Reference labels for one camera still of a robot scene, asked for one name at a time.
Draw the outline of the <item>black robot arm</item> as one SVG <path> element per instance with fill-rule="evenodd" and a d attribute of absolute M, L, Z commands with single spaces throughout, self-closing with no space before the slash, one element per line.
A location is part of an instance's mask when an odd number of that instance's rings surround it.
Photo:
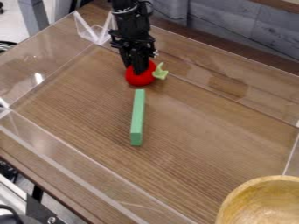
<path fill-rule="evenodd" d="M 111 4 L 116 20 L 116 29 L 108 31 L 111 46 L 119 50 L 126 67 L 132 67 L 139 75 L 156 55 L 155 38 L 150 35 L 154 5 L 148 0 L 112 0 Z"/>

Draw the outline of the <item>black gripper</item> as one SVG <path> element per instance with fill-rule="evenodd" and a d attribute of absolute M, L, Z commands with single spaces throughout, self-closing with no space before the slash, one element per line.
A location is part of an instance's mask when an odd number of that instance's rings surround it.
<path fill-rule="evenodd" d="M 136 75 L 148 68 L 148 56 L 152 58 L 158 56 L 155 38 L 150 35 L 152 14 L 147 8 L 112 10 L 116 29 L 111 29 L 108 32 L 112 38 L 111 46 L 119 50 L 126 67 L 130 67 L 132 61 Z"/>

